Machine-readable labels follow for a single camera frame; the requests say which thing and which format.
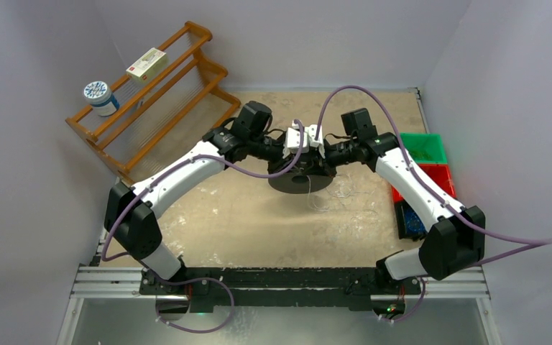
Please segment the black perforated cable spool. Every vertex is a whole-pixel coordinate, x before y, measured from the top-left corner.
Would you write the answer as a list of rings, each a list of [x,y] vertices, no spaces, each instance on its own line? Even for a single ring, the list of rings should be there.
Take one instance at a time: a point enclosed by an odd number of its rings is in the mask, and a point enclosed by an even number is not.
[[[280,177],[269,179],[268,183],[281,193],[314,193],[330,186],[336,174],[336,168],[332,167],[294,167]]]

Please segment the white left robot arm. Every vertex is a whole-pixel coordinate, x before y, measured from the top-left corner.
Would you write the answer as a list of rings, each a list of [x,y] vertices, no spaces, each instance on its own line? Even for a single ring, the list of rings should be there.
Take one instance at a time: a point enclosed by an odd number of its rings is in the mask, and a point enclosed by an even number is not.
[[[291,157],[286,166],[266,176],[274,179],[288,173],[303,153],[321,145],[320,123],[305,127],[296,119],[286,131],[284,142],[278,142],[267,136],[271,121],[270,108],[250,101],[238,116],[209,130],[187,154],[158,174],[132,186],[123,182],[114,185],[104,219],[108,232],[105,243],[116,239],[126,254],[158,276],[157,284],[166,293],[179,293],[185,287],[184,265],[162,240],[157,222],[161,215],[197,184],[228,167],[263,178],[236,166],[249,155],[266,161]]]

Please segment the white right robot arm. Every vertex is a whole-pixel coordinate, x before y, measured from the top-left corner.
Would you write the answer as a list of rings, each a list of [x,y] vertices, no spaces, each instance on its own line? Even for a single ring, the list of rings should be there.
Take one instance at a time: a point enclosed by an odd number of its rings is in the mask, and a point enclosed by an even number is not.
[[[377,261],[374,281],[391,293],[405,278],[428,276],[442,280],[484,257],[483,211],[467,208],[438,186],[410,157],[391,132],[378,134],[366,109],[343,114],[348,140],[326,144],[320,124],[305,130],[304,141],[318,148],[331,166],[360,162],[384,178],[416,212],[427,234],[415,249]]]

